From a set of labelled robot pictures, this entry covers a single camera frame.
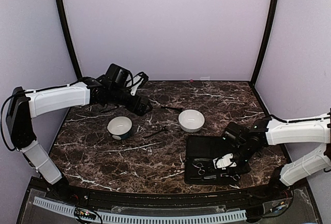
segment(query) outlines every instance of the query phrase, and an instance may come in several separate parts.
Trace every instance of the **open tool case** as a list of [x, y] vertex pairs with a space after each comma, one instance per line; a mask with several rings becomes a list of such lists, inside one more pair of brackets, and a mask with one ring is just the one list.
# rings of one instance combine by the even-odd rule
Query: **open tool case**
[[186, 143], [184, 181], [187, 184], [228, 185], [236, 184], [240, 175], [250, 171], [244, 167], [215, 169], [213, 159], [235, 153], [236, 146], [223, 136], [189, 136]]

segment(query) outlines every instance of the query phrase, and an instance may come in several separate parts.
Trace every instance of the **black pole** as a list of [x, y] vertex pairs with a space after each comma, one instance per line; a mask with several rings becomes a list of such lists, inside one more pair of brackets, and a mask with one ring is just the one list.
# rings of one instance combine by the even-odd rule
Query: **black pole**
[[62, 31], [64, 38], [66, 40], [69, 56], [71, 59], [71, 63], [74, 69], [74, 72], [76, 74], [77, 79], [82, 77], [82, 71], [79, 67], [78, 60], [76, 57], [76, 53], [74, 52], [71, 36], [70, 36], [70, 31], [69, 31], [69, 26], [66, 18], [66, 13], [64, 10], [64, 4], [63, 0], [56, 0], [56, 5], [57, 5], [57, 11], [58, 11], [58, 16], [60, 18], [61, 26], [62, 26]]
[[258, 59], [257, 59], [257, 63], [255, 64], [252, 78], [250, 80], [250, 82], [253, 86], [255, 86], [255, 84], [258, 80], [259, 73], [260, 73], [260, 70], [262, 67], [262, 63], [263, 63], [263, 59], [265, 56], [265, 52], [267, 50], [271, 29], [273, 27], [276, 6], [277, 6], [277, 0], [270, 0], [269, 13], [268, 13], [268, 17], [267, 17], [267, 22], [265, 24], [265, 29], [264, 29], [264, 34], [263, 34], [263, 38], [262, 38], [262, 43], [261, 43]]

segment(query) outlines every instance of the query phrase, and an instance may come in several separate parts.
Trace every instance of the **perforated metal rail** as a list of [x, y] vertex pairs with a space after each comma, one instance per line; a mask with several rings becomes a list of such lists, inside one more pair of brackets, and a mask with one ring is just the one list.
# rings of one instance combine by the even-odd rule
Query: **perforated metal rail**
[[[75, 218], [74, 206], [55, 202], [49, 199], [35, 197], [34, 205], [50, 210], [52, 212]], [[103, 223], [119, 223], [119, 224], [219, 224], [231, 223], [240, 220], [246, 220], [246, 211], [234, 211], [222, 214], [199, 215], [199, 216], [179, 216], [179, 217], [148, 217], [134, 215], [119, 215], [103, 211], [97, 211], [101, 216]], [[95, 223], [100, 223], [98, 217], [94, 220]]]

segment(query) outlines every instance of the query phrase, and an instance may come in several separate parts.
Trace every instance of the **floor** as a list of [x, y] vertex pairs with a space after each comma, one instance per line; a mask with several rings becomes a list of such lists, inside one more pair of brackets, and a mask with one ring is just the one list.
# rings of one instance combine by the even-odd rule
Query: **floor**
[[[205, 116], [199, 135], [219, 136], [229, 121], [251, 127], [263, 117], [261, 107], [246, 82], [147, 82], [138, 94], [147, 96], [154, 109], [143, 117], [120, 107], [108, 113], [99, 105], [71, 108], [51, 159], [71, 185], [128, 193], [200, 193], [266, 184], [275, 167], [286, 163], [280, 147], [270, 146], [250, 161], [251, 172], [236, 185], [208, 186], [184, 183], [186, 139], [178, 125], [178, 112], [160, 106], [196, 109]], [[127, 116], [134, 135], [114, 140], [108, 122]], [[144, 138], [166, 127], [150, 138]]]

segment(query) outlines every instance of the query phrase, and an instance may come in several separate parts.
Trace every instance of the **white panel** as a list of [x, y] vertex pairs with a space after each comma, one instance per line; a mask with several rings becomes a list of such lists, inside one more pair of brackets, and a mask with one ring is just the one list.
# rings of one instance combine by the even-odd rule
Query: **white panel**
[[[280, 118], [315, 116], [331, 107], [331, 0], [279, 0], [257, 89]], [[287, 146], [293, 159], [316, 144]], [[329, 223], [331, 174], [309, 177], [322, 219]]]
[[[0, 0], [0, 103], [17, 86], [43, 88], [75, 80], [55, 0]], [[66, 110], [33, 121], [48, 151]], [[16, 223], [30, 176], [21, 153], [10, 153], [0, 138], [1, 223]]]
[[270, 0], [64, 0], [85, 76], [250, 80]]

